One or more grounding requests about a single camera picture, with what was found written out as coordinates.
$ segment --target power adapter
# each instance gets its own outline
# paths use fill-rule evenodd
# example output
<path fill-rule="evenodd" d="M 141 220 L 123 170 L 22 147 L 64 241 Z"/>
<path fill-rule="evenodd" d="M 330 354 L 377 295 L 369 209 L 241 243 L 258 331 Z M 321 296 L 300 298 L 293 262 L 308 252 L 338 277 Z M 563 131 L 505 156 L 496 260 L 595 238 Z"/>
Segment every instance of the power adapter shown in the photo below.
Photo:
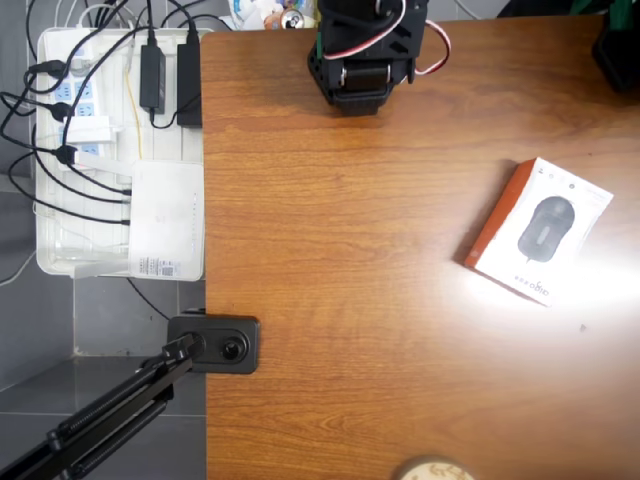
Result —
<path fill-rule="evenodd" d="M 140 51 L 140 106 L 162 115 L 165 100 L 166 59 L 152 31 Z"/>
<path fill-rule="evenodd" d="M 189 29 L 187 43 L 178 45 L 178 115 L 181 127 L 202 127 L 200 98 L 200 38 Z"/>

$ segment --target black cable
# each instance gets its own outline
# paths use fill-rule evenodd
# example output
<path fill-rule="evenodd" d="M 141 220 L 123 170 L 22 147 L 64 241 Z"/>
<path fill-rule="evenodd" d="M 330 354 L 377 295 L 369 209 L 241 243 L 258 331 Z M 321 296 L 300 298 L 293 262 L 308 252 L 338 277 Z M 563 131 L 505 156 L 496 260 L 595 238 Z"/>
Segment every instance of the black cable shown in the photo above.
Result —
<path fill-rule="evenodd" d="M 27 7 L 27 18 L 25 19 L 25 30 L 27 31 L 27 43 L 29 44 L 29 51 L 31 55 L 33 55 L 34 60 L 38 60 L 38 55 L 36 54 L 36 49 L 33 46 L 33 42 L 31 41 L 31 12 L 33 11 L 33 4 L 36 3 L 36 0 L 31 0 L 29 2 L 29 6 Z"/>
<path fill-rule="evenodd" d="M 189 100 L 187 103 L 185 103 L 182 107 L 177 109 L 174 112 L 173 116 L 171 117 L 171 121 L 166 125 L 161 125 L 161 126 L 156 125 L 155 124 L 155 112 L 153 110 L 151 110 L 149 112 L 149 119 L 151 120 L 151 126 L 153 128 L 157 128 L 158 130 L 164 130 L 166 128 L 169 128 L 171 125 L 173 125 L 173 122 L 176 121 L 176 118 L 178 117 L 178 114 L 184 112 L 185 110 L 187 110 L 194 102 L 198 101 L 200 99 L 200 97 L 201 97 L 200 94 L 196 95 L 191 100 Z"/>
<path fill-rule="evenodd" d="M 203 13 L 201 15 L 196 15 L 194 17 L 191 17 L 193 19 L 193 21 L 195 22 L 196 20 L 198 20 L 199 18 L 213 18 L 214 20 L 218 20 L 222 25 L 224 25 L 224 28 L 226 28 L 227 30 L 229 30 L 230 32 L 233 32 L 233 30 L 231 28 L 229 28 L 229 25 L 227 25 L 224 20 L 222 20 L 220 17 L 218 17 L 217 15 L 211 15 L 209 13 Z M 178 25 L 178 28 L 182 28 L 184 27 L 187 23 L 189 23 L 189 20 L 185 20 L 184 22 L 182 22 L 180 25 Z"/>
<path fill-rule="evenodd" d="M 9 108 L 11 108 L 11 104 L 7 102 L 7 100 L 4 97 L 9 97 L 14 100 L 20 100 L 20 97 L 13 93 L 0 92 L 0 100 L 2 100 L 2 103 L 4 103 Z M 64 121 L 64 118 L 67 115 L 71 115 L 71 106 L 64 102 L 58 102 L 58 103 L 52 104 L 52 103 L 39 102 L 38 100 L 33 100 L 31 98 L 25 98 L 22 100 L 22 103 L 27 103 L 29 105 L 34 105 L 36 107 L 42 107 L 49 110 L 54 120 L 57 120 L 58 122 Z M 28 117 L 33 112 L 35 112 L 35 109 L 31 110 L 29 113 L 20 113 L 18 110 L 16 110 L 15 114 L 18 115 L 19 117 Z"/>
<path fill-rule="evenodd" d="M 5 106 L 7 108 L 13 107 L 13 105 L 11 105 L 9 102 L 7 102 L 7 99 L 4 98 L 4 95 L 3 95 L 4 93 L 6 93 L 6 92 L 0 92 L 0 100 L 2 101 L 2 103 L 5 104 Z M 30 115 L 33 115 L 34 113 L 36 113 L 36 109 L 35 108 L 32 108 L 28 112 L 21 112 L 19 110 L 16 110 L 15 114 L 18 115 L 19 117 L 28 117 Z"/>
<path fill-rule="evenodd" d="M 42 68 L 42 65 L 45 65 L 47 62 L 45 62 L 43 64 L 40 64 L 40 65 L 32 65 L 31 67 L 29 67 L 29 69 L 25 72 L 24 77 L 23 77 L 23 81 L 24 81 L 25 85 L 28 87 L 28 91 L 29 92 L 33 92 L 33 93 L 40 93 L 40 94 L 55 92 L 56 89 L 62 84 L 62 82 L 64 81 L 65 77 L 69 74 L 69 70 L 71 69 L 71 61 L 73 60 L 73 57 L 76 55 L 78 50 L 80 50 L 82 48 L 82 46 L 85 43 L 87 43 L 89 40 L 91 40 L 93 37 L 95 37 L 96 35 L 100 34 L 100 32 L 102 32 L 106 28 L 106 25 L 108 25 L 116 15 L 118 15 L 118 12 L 120 12 L 120 9 L 122 7 L 124 7 L 127 4 L 127 2 L 128 2 L 128 0 L 122 0 L 122 2 L 120 2 L 113 9 L 113 11 L 111 11 L 108 14 L 107 18 L 105 19 L 106 23 L 104 25 L 98 27 L 96 30 L 93 30 L 92 32 L 87 34 L 85 37 L 83 37 L 82 40 L 80 40 L 76 44 L 76 46 L 73 47 L 73 49 L 71 49 L 71 52 L 69 53 L 69 56 L 67 57 L 66 62 L 56 61 L 56 63 L 59 63 L 59 64 L 63 65 L 64 67 L 60 69 L 61 71 L 57 71 L 56 70 L 55 78 L 57 78 L 57 80 L 54 82 L 54 84 L 51 87 L 45 88 L 43 90 L 38 90 L 37 88 L 33 88 L 32 87 L 33 80 L 35 79 L 35 76 L 37 75 L 37 73 L 49 73 L 51 75 L 50 71 L 43 70 L 43 68 Z"/>
<path fill-rule="evenodd" d="M 16 187 L 16 189 L 22 193 L 25 197 L 29 198 L 30 200 L 36 202 L 39 205 L 44 205 L 45 207 L 49 207 L 53 210 L 56 210 L 58 212 L 61 213 L 65 213 L 67 215 L 71 215 L 72 217 L 77 217 L 77 218 L 82 218 L 83 220 L 89 220 L 91 222 L 98 222 L 98 223 L 107 223 L 110 225 L 131 225 L 131 221 L 130 220 L 107 220 L 104 218 L 96 218 L 96 217 L 90 217 L 88 215 L 82 215 L 81 213 L 76 213 L 76 212 L 70 212 L 69 210 L 65 210 L 64 208 L 60 208 L 56 205 L 52 205 L 51 203 L 45 202 L 43 200 L 39 200 L 35 197 L 35 195 L 31 195 L 29 192 L 25 191 L 19 184 L 18 182 L 16 182 L 13 178 L 13 169 L 16 168 L 16 166 L 22 162 L 24 159 L 29 158 L 31 155 L 33 155 L 34 152 L 29 152 L 26 153 L 25 155 L 21 156 L 20 158 L 18 158 L 15 162 L 13 162 L 11 164 L 11 166 L 9 167 L 9 170 L 7 171 L 7 175 L 9 176 L 9 181 L 13 184 L 14 187 Z"/>
<path fill-rule="evenodd" d="M 191 3 L 185 3 L 182 7 L 183 7 L 183 8 L 185 8 L 185 9 L 186 9 L 186 8 L 190 8 L 190 7 L 193 7 L 194 5 L 198 5 L 199 3 L 203 3 L 203 2 L 205 2 L 205 1 L 206 1 L 206 0 L 195 0 L 195 1 L 191 2 Z M 167 22 L 169 21 L 169 19 L 170 19 L 171 17 L 173 17 L 173 16 L 174 16 L 176 13 L 178 13 L 178 12 L 180 12 L 180 9 L 179 9 L 179 8 L 176 8 L 176 9 L 175 9 L 174 11 L 172 11 L 169 15 L 167 15 L 166 17 L 164 17 L 164 20 L 163 20 L 163 21 L 162 21 L 162 23 L 160 24 L 160 28 L 163 28 L 163 27 L 167 24 Z"/>
<path fill-rule="evenodd" d="M 174 7 L 180 10 L 185 17 L 187 17 L 187 22 L 189 22 L 189 29 L 194 32 L 197 32 L 196 24 L 193 21 L 193 18 L 191 17 L 191 14 L 187 11 L 187 9 L 182 5 L 180 5 L 178 2 L 176 2 L 176 0 L 169 0 L 169 3 L 171 3 Z"/>
<path fill-rule="evenodd" d="M 136 25 L 135 25 L 134 30 L 140 26 L 140 20 L 142 19 L 142 15 L 144 15 L 144 12 L 146 12 L 146 11 L 147 11 L 147 7 L 144 7 L 140 11 L 140 15 L 138 15 L 138 18 L 136 19 Z"/>
<path fill-rule="evenodd" d="M 149 18 L 149 35 L 153 32 L 153 10 L 151 8 L 151 3 L 151 0 L 147 0 L 147 12 L 149 12 L 147 14 L 147 17 Z"/>
<path fill-rule="evenodd" d="M 89 0 L 84 0 L 84 7 L 89 8 Z M 93 28 L 93 20 L 91 19 L 91 12 L 87 13 L 87 17 L 89 18 L 89 26 Z"/>
<path fill-rule="evenodd" d="M 35 80 L 35 76 L 30 80 L 30 84 L 33 83 L 34 80 Z M 44 153 L 54 153 L 53 150 L 49 148 L 41 148 L 41 147 L 36 147 L 35 145 L 29 145 L 28 143 L 24 143 L 23 141 L 10 137 L 6 133 L 4 133 L 4 130 L 5 128 L 7 128 L 7 124 L 9 123 L 9 120 L 11 120 L 11 117 L 13 117 L 16 114 L 16 112 L 18 111 L 18 108 L 20 107 L 20 105 L 22 105 L 22 102 L 27 97 L 30 84 L 27 85 L 25 89 L 22 91 L 22 94 L 18 97 L 18 101 L 12 107 L 9 108 L 9 113 L 7 114 L 6 117 L 4 117 L 4 120 L 2 121 L 2 125 L 0 125 L 0 137 L 4 138 L 8 142 L 11 142 L 15 145 L 26 148 L 28 150 L 36 150 L 38 152 L 44 152 Z"/>
<path fill-rule="evenodd" d="M 80 170 L 78 170 L 73 165 L 67 165 L 67 167 L 69 167 L 69 170 L 71 170 L 76 175 L 81 176 L 82 178 L 84 178 L 88 182 L 91 182 L 94 185 L 97 185 L 97 186 L 99 186 L 101 188 L 104 188 L 105 190 L 109 190 L 110 192 L 113 192 L 113 193 L 119 193 L 119 194 L 125 195 L 127 197 L 131 196 L 131 190 L 129 190 L 129 189 L 120 190 L 119 188 L 110 187 L 109 185 L 105 185 L 104 183 L 101 183 L 101 182 L 97 181 L 95 178 L 91 178 L 89 175 L 87 175 L 84 172 L 81 172 Z"/>
<path fill-rule="evenodd" d="M 156 313 L 157 313 L 158 315 L 160 315 L 162 318 L 164 318 L 167 322 L 168 322 L 168 321 L 170 321 L 169 317 L 167 317 L 164 313 L 162 313 L 160 310 L 158 310 L 158 308 L 157 308 L 153 303 L 151 303 L 151 302 L 147 299 L 147 297 L 145 297 L 145 296 L 142 294 L 142 292 L 138 289 L 138 287 L 136 287 L 136 284 L 135 284 L 135 283 L 133 283 L 133 280 L 131 280 L 130 278 L 128 278 L 128 277 L 127 277 L 127 282 L 129 282 L 129 285 L 131 285 L 131 287 L 136 291 L 136 293 L 137 293 L 138 295 L 140 295 L 140 298 L 141 298 L 142 300 L 144 300 L 144 301 L 145 301 L 145 303 L 146 303 L 147 305 L 149 305 L 151 308 L 153 308 L 153 309 L 156 311 Z"/>
<path fill-rule="evenodd" d="M 105 5 L 115 5 L 116 0 L 105 0 L 104 4 Z M 107 17 L 107 15 L 109 14 L 109 9 L 108 8 L 99 8 L 98 9 L 98 15 L 96 16 L 96 27 L 100 28 L 103 26 L 106 26 L 106 24 L 104 23 L 105 18 Z"/>
<path fill-rule="evenodd" d="M 36 125 L 35 124 L 33 125 L 33 128 L 31 129 L 31 143 L 33 143 L 34 145 L 36 144 Z M 60 185 L 65 190 L 68 190 L 71 193 L 75 193 L 76 195 L 80 195 L 81 197 L 87 198 L 89 200 L 95 200 L 96 202 L 116 203 L 116 204 L 128 203 L 128 202 L 126 202 L 124 200 L 112 200 L 110 198 L 94 197 L 93 195 L 89 195 L 88 193 L 84 193 L 84 192 L 81 192 L 80 190 L 76 190 L 75 188 L 70 187 L 66 183 L 62 183 L 62 181 L 58 177 L 56 177 L 53 173 L 51 173 L 49 171 L 49 169 L 46 167 L 46 165 L 44 164 L 44 162 L 40 158 L 40 155 L 38 155 L 38 152 L 34 152 L 34 153 L 35 153 L 35 156 L 36 156 L 36 162 L 38 162 L 38 165 L 40 165 L 40 168 L 42 169 L 42 171 L 51 180 L 53 180 L 55 183 Z"/>

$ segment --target white box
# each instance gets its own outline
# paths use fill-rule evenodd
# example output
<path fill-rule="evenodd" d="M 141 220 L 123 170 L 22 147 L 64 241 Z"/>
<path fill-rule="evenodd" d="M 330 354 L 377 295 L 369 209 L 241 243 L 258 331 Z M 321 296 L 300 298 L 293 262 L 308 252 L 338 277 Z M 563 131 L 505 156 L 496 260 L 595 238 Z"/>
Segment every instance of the white box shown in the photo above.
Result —
<path fill-rule="evenodd" d="M 550 306 L 613 195 L 538 158 L 521 164 L 465 264 Z"/>

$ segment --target wood grain surface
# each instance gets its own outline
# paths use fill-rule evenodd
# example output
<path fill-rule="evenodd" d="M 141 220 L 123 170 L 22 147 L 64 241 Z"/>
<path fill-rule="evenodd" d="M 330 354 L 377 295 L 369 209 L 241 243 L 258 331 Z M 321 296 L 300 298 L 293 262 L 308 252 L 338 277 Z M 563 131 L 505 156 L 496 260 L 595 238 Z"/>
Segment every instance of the wood grain surface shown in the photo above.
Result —
<path fill-rule="evenodd" d="M 262 323 L 258 371 L 208 377 L 210 479 L 640 478 L 640 100 L 601 22 L 445 24 L 446 68 L 365 118 L 308 74 L 315 32 L 205 37 L 207 311 Z M 549 309 L 461 266 L 536 156 L 615 194 Z"/>

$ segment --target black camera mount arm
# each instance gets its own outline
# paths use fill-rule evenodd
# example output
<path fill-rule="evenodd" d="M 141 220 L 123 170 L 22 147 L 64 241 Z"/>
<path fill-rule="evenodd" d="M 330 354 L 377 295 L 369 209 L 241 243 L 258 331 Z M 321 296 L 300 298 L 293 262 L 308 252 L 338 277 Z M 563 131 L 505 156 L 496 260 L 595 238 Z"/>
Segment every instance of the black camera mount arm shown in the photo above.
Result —
<path fill-rule="evenodd" d="M 165 410 L 174 382 L 189 370 L 252 373 L 258 335 L 252 317 L 171 319 L 168 337 L 175 340 L 160 355 L 47 433 L 45 441 L 0 471 L 0 480 L 85 478 Z"/>
<path fill-rule="evenodd" d="M 428 0 L 318 0 L 322 20 L 308 66 L 331 105 L 346 115 L 372 115 L 393 88 L 415 78 Z M 364 45 L 397 25 L 379 41 Z"/>

